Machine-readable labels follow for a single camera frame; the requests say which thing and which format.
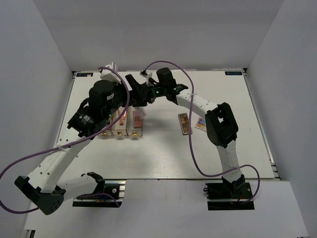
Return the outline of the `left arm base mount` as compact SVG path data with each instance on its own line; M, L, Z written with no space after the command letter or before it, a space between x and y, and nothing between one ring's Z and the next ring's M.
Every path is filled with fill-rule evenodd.
M73 207L119 208L125 193L125 180L106 180L103 187L92 195L82 195L73 199Z

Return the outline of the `long nude eyeshadow palette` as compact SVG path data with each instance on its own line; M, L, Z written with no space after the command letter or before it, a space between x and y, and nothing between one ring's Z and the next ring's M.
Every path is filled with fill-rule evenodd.
M141 119L143 119L147 115L144 107L135 107L135 110L137 111Z

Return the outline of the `brown eyeshadow palette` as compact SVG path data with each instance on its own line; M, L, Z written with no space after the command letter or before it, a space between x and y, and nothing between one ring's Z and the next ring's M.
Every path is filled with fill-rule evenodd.
M189 135L192 134L189 118L187 113L181 113L178 114L178 119L180 122L180 127L183 135Z

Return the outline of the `orange makeup brush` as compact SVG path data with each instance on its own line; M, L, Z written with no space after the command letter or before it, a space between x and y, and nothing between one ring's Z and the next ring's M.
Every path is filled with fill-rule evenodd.
M122 117L119 119L119 125L124 126L126 124L127 112L125 112Z

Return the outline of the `pink blush palette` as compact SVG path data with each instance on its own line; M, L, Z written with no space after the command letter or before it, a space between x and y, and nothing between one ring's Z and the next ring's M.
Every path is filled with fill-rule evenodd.
M133 127L141 128L142 127L142 119L139 117L137 111L133 111Z

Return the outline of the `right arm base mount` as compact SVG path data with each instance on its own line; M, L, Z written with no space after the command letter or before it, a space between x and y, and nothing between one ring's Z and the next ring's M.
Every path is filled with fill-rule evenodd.
M254 210L251 186L248 182L231 194L223 183L206 183L203 192L207 196L209 211Z

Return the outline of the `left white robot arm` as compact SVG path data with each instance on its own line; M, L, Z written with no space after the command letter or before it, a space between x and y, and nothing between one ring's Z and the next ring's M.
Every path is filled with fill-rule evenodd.
M65 181L60 178L79 153L108 127L107 122L117 109L128 107L129 101L125 82L99 80L94 83L88 98L82 101L62 136L69 142L49 150L29 175L19 176L14 184L45 215L52 214L71 198L104 196L105 180L95 172Z

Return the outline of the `colorful eyeshadow palette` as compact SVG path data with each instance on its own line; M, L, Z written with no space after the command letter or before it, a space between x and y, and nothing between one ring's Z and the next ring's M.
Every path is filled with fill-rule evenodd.
M198 118L196 124L195 124L195 128L202 130L202 131L206 131L206 122L203 118Z

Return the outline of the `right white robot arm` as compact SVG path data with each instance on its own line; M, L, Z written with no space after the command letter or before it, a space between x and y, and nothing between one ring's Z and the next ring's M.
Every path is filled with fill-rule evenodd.
M205 119L207 136L216 146L224 183L224 193L231 198L242 191L245 177L241 172L237 152L236 139L238 125L228 103L215 104L192 92L187 86L178 84L169 68L157 71L158 81L147 79L143 84L138 83L131 74L125 76L131 87L130 105L144 107L158 97L166 97L170 102L187 108Z

